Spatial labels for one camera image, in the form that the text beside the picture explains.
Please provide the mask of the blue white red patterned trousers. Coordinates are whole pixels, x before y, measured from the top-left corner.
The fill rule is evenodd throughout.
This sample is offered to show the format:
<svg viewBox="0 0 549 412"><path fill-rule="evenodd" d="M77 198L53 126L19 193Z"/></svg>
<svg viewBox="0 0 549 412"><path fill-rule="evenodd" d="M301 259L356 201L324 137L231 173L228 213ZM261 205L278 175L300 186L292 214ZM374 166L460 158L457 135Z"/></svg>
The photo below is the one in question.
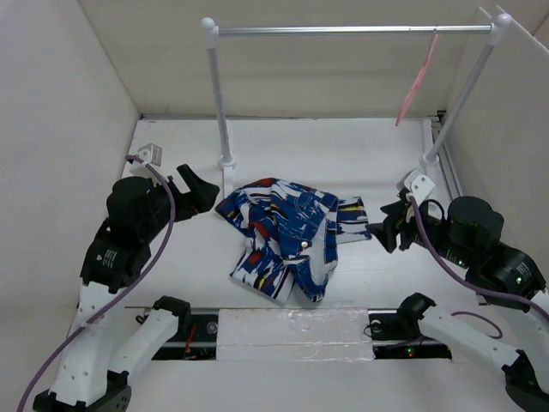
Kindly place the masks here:
<svg viewBox="0 0 549 412"><path fill-rule="evenodd" d="M231 278L280 304L299 288L323 300L338 264L338 247L371 239L361 197L265 178L244 185L215 208L244 235Z"/></svg>

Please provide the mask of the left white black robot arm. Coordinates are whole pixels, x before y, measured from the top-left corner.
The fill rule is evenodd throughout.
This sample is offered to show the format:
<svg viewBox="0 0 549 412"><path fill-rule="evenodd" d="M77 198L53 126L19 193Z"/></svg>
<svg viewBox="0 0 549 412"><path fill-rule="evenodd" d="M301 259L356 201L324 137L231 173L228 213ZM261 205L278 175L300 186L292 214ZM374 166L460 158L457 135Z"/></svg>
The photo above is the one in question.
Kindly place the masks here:
<svg viewBox="0 0 549 412"><path fill-rule="evenodd" d="M161 346L190 333L190 304L164 295L137 332L117 344L121 300L160 260L174 224L210 211L220 192L186 164L177 168L186 192L153 166L144 169L147 177L120 179L106 200L107 217L81 268L69 334L48 359L60 360L55 379L35 396L35 411L125 411L133 382Z"/></svg>

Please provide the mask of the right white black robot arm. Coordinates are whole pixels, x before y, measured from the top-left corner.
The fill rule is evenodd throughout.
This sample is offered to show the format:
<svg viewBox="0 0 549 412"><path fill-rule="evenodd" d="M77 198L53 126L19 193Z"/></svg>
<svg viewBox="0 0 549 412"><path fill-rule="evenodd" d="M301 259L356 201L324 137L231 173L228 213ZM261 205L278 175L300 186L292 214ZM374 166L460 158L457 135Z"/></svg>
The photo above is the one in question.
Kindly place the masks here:
<svg viewBox="0 0 549 412"><path fill-rule="evenodd" d="M495 306L519 347L486 336L442 310L421 293L409 295L394 318L405 337L426 337L490 368L509 398L524 411L548 409L548 288L535 261L501 242L504 218L478 197L458 197L439 218L430 201L401 195L381 208L386 215L369 232L387 252L416 244L463 287Z"/></svg>

